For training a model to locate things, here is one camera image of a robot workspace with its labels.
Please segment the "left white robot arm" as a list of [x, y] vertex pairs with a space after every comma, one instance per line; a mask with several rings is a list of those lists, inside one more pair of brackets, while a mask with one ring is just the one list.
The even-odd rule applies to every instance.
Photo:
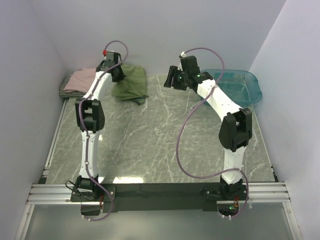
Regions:
[[75, 101], [76, 122], [81, 130], [82, 156], [76, 187], [82, 189], [82, 195], [88, 201], [96, 200], [100, 195], [98, 182], [98, 144], [101, 130], [105, 126], [105, 115], [101, 103], [106, 90], [112, 82], [125, 78], [121, 68], [121, 54], [103, 51], [104, 59], [95, 71], [95, 78], [83, 98]]

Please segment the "green printed tank top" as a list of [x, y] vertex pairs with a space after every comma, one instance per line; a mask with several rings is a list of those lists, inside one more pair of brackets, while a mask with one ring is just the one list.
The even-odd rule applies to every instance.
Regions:
[[146, 102], [148, 84], [146, 71], [142, 66], [123, 64], [124, 80], [117, 82], [111, 91], [111, 96], [120, 101], [131, 101], [137, 105]]

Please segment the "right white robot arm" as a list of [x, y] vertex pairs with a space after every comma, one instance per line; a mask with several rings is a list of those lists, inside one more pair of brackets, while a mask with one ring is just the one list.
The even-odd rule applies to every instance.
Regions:
[[222, 198], [230, 200], [243, 184], [241, 170], [244, 153], [253, 134], [252, 112], [233, 102], [207, 71], [201, 72], [195, 56], [182, 52], [179, 59], [179, 66], [170, 66], [164, 86], [183, 91], [192, 89], [219, 116], [221, 127], [218, 138], [224, 148], [219, 193]]

